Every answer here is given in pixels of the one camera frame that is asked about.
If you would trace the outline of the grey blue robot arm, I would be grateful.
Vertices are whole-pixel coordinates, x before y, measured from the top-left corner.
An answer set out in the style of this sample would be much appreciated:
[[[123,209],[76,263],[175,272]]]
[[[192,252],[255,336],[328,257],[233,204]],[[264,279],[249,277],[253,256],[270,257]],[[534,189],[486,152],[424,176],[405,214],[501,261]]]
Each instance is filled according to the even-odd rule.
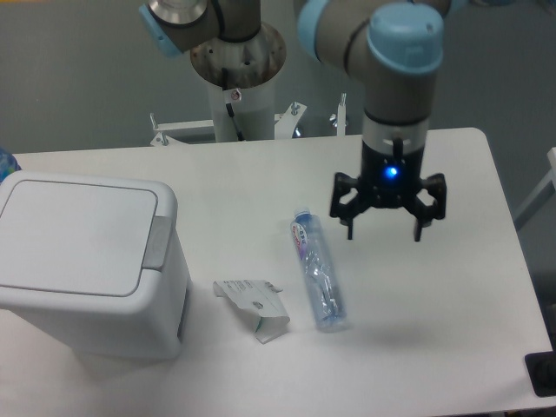
[[[367,209],[403,208],[414,236],[446,214],[444,175],[420,175],[444,20],[455,1],[299,1],[302,48],[365,89],[361,172],[338,173],[329,214],[349,227]],[[166,56],[189,53],[213,89],[220,142],[270,139],[274,110],[261,94],[281,71],[286,47],[258,1],[147,1],[140,17]]]

